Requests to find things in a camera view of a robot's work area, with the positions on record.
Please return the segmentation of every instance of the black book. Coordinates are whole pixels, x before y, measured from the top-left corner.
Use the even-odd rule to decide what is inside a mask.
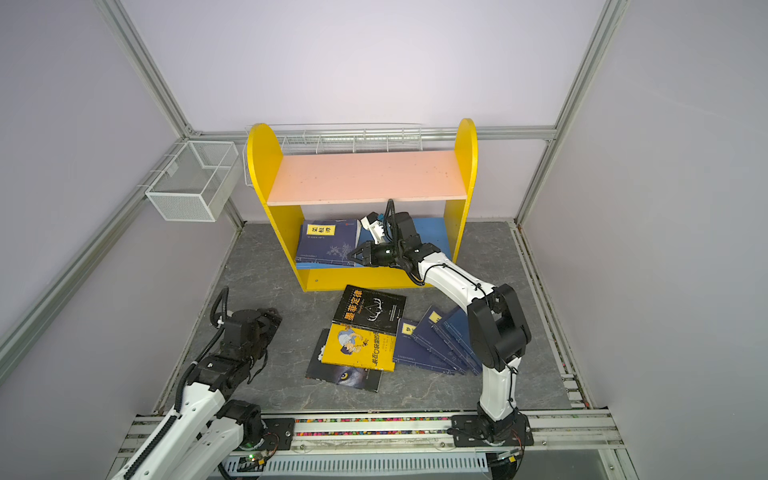
[[[416,343],[411,337],[417,323],[406,319],[400,319],[395,341],[395,363],[418,366],[420,369],[434,370],[435,372],[453,375],[456,372],[452,366],[432,355],[426,348]]]
[[[323,349],[328,341],[330,329],[323,329],[320,338],[317,339],[315,351],[310,359],[310,366],[306,369],[308,379],[323,380],[337,385],[351,386],[354,389],[379,391],[379,382],[382,378],[380,370],[358,369],[351,366],[338,366],[322,363]]]
[[[347,285],[333,321],[359,326],[374,332],[397,335],[406,298],[394,293]]]
[[[440,313],[434,306],[430,306],[427,313],[424,314],[422,320],[413,330],[411,337],[419,345],[429,350],[430,353],[434,353],[440,357],[443,362],[456,368],[457,372],[464,373],[467,371],[467,365],[465,365],[453,350],[451,350],[451,347],[442,341],[440,335],[438,335],[430,326],[432,319],[440,317],[443,317],[442,313]]]

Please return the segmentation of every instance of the yellow bookshelf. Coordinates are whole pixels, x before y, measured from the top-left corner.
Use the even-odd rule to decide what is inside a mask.
[[[383,210],[393,198],[399,210],[407,211],[409,201],[444,200],[451,247],[445,254],[453,261],[458,257],[478,166],[477,130],[468,118],[458,126],[453,151],[283,155],[269,125],[258,124],[248,136],[247,156],[253,188],[304,291],[344,290],[348,284],[372,289],[416,285],[393,268],[298,270],[294,257],[304,221],[301,205],[380,202]]]

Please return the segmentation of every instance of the white wire basket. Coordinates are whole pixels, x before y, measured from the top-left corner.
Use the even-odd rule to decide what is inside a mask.
[[[243,165],[229,141],[187,141],[147,189],[165,220],[215,222]]]

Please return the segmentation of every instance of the book cover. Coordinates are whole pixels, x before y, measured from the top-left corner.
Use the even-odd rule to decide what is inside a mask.
[[[482,371],[482,362],[475,355],[472,343],[469,341],[469,319],[467,318],[467,313],[461,308],[456,307],[454,310],[451,310],[449,315],[445,316],[445,322],[442,322],[442,327],[475,360]]]
[[[374,332],[397,335],[406,298],[394,293],[347,285],[333,321],[359,326]]]
[[[419,345],[413,338],[411,338],[415,328],[416,322],[400,319],[397,326],[395,354],[392,358],[395,360],[395,363],[418,366],[422,369],[453,375],[456,372],[456,369],[448,363],[443,362],[437,356],[431,354],[426,348]]]
[[[354,389],[379,391],[382,373],[379,370],[358,369],[352,366],[330,365],[323,363],[323,350],[326,348],[330,329],[323,329],[317,339],[315,351],[310,358],[310,366],[306,369],[308,379],[323,380],[337,385],[351,386]]]
[[[461,361],[461,359],[453,353],[453,350],[442,341],[442,338],[437,334],[429,324],[432,323],[432,319],[442,317],[442,313],[434,306],[430,306],[427,313],[424,314],[421,321],[413,329],[413,338],[419,345],[423,346],[429,352],[434,353],[443,362],[448,363],[454,367],[457,372],[465,373],[467,366]]]
[[[394,352],[393,335],[334,323],[328,333],[321,361],[332,365],[391,372],[395,369],[395,363],[392,361]]]
[[[354,266],[346,254],[355,249],[359,237],[359,220],[304,220],[295,260]]]
[[[455,353],[467,367],[474,373],[475,375],[479,375],[482,372],[482,367],[480,366],[479,361],[475,361],[474,353],[469,353],[466,350],[464,350],[464,347],[462,347],[456,338],[454,338],[453,335],[451,335],[448,330],[445,329],[445,322],[448,321],[448,319],[453,318],[454,316],[458,315],[458,312],[464,313],[464,310],[461,309],[461,307],[457,306],[450,312],[446,313],[445,316],[438,316],[434,315],[431,316],[429,319],[432,321],[432,328],[435,329],[435,332],[442,338],[442,341],[445,342],[448,347],[450,347],[451,350],[453,350],[453,353]],[[467,315],[464,313],[465,323],[467,323]]]

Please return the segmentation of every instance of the gray floor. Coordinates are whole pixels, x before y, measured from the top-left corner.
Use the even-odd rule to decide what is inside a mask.
[[[545,338],[533,295],[506,223],[468,223],[458,264],[494,284],[509,283],[518,293],[533,340],[517,382],[521,409],[569,409],[568,395]],[[377,393],[305,378],[320,330],[327,328],[341,292],[304,293],[269,224],[247,224],[227,262],[217,291],[230,288],[229,309],[275,307],[283,316],[269,347],[269,364],[234,399],[261,405],[264,412],[370,409],[475,409],[480,376],[447,376],[409,366],[382,375]],[[394,290],[408,297],[405,317],[420,319],[435,305],[451,301],[437,289]],[[195,332],[187,362],[200,352],[214,328],[206,321]]]

